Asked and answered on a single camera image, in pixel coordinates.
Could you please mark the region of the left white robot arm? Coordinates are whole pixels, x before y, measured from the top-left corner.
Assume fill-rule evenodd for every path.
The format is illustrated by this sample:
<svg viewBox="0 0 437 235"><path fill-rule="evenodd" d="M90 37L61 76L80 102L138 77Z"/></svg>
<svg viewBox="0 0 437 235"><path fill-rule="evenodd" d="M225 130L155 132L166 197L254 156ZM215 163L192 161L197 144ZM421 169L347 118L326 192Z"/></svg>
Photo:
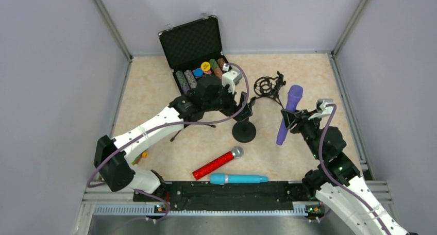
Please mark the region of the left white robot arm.
<svg viewBox="0 0 437 235"><path fill-rule="evenodd" d="M225 120L236 119L247 105L248 92L242 92L236 102L236 85L246 80L243 73L229 71L218 79L207 75L198 80L197 86L180 95L150 120L126 132L110 138L104 135L97 140L93 164L96 173L110 191L138 188L152 194L161 180L151 170L135 170L133 161L144 151L171 133L189 125L203 125L203 115L219 111Z"/></svg>

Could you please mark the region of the black round base mic stand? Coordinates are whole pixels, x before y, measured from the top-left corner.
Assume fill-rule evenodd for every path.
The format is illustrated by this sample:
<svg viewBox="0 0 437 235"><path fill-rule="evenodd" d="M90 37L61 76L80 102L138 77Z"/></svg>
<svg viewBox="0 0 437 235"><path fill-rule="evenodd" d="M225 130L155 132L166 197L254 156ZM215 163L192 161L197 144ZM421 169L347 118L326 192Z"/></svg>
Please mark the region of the black round base mic stand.
<svg viewBox="0 0 437 235"><path fill-rule="evenodd" d="M256 127L255 125L246 119L242 122L239 122L239 116L237 115L235 118L236 123L232 128L232 136L235 140L241 143L251 142L256 137Z"/></svg>

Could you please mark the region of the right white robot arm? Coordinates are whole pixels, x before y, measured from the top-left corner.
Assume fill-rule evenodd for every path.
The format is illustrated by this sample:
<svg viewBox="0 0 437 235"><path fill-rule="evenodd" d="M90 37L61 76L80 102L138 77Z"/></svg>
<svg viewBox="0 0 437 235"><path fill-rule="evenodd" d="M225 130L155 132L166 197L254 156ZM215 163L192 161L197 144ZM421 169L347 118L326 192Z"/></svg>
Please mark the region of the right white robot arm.
<svg viewBox="0 0 437 235"><path fill-rule="evenodd" d="M285 130L302 135L320 163L302 179L304 190L335 213L355 234L408 234L374 196L361 172L343 153L345 141L330 125L336 104L319 100L314 110L281 110Z"/></svg>

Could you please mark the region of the purple microphone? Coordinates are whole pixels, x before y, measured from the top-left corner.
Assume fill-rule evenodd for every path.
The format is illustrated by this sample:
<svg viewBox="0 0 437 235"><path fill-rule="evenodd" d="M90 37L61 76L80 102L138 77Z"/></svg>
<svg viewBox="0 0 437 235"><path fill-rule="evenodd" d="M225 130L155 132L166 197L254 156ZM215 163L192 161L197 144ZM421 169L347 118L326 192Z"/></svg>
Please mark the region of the purple microphone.
<svg viewBox="0 0 437 235"><path fill-rule="evenodd" d="M292 85L288 91L288 99L285 109L281 110L283 117L277 134L276 144L282 145L287 137L287 133L295 119L295 113L298 103L303 96L303 87L299 85Z"/></svg>

